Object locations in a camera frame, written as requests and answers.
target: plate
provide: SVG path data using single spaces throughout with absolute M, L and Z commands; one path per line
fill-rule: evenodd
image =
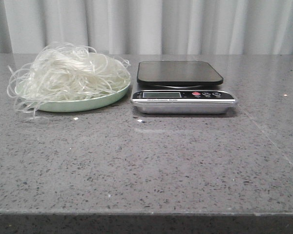
M 130 84 L 116 93 L 102 97 L 95 97 L 88 100 L 50 101 L 48 103 L 42 104 L 39 107 L 39 110 L 48 112 L 78 112 L 98 109 L 120 100 L 127 93 L 129 86 Z M 21 87 L 15 88 L 16 93 L 20 93 L 20 89 Z

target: curtain fold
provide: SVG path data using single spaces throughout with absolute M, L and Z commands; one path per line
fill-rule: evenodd
M 0 53 L 293 54 L 293 0 L 0 0 Z

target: button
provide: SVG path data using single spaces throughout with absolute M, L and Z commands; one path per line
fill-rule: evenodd
M 199 93 L 199 92 L 193 92 L 192 94 L 195 95 L 195 96 L 201 95 L 201 93 Z
M 212 93 L 214 96 L 216 96 L 217 98 L 219 98 L 221 96 L 221 94 L 219 92 L 213 92 Z
M 207 96 L 207 97 L 210 96 L 210 93 L 209 93 L 209 92 L 203 92 L 202 94 L 203 94 L 204 96 Z

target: digital kitchen scale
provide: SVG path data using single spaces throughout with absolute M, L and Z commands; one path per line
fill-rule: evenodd
M 219 90 L 223 78 L 202 61 L 139 63 L 131 102 L 146 114 L 223 114 L 236 98 Z

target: gray speckled countertop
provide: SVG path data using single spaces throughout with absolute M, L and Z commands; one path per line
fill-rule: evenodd
M 35 56 L 0 54 L 0 232 L 26 233 L 34 220 L 45 228 L 56 215 L 70 217 L 65 225 L 74 231 L 66 233 L 78 233 L 90 218 L 93 227 L 105 215 L 109 221 L 97 232 L 120 230 L 124 215 L 133 224 L 154 215 L 212 216 L 205 230 L 215 232 L 228 216 L 276 215 L 290 217 L 272 221 L 279 230 L 293 228 L 293 56 L 123 57 L 132 78 L 144 60 L 207 61 L 239 104 L 225 115 L 147 115 L 131 105 L 129 91 L 104 108 L 39 112 L 49 124 L 23 122 L 6 93 L 7 66 L 19 68 Z M 204 223 L 187 222 L 189 233 L 204 230 Z M 165 227 L 155 223 L 141 230 L 177 233 L 184 225 L 169 228 L 178 223 L 174 217 Z

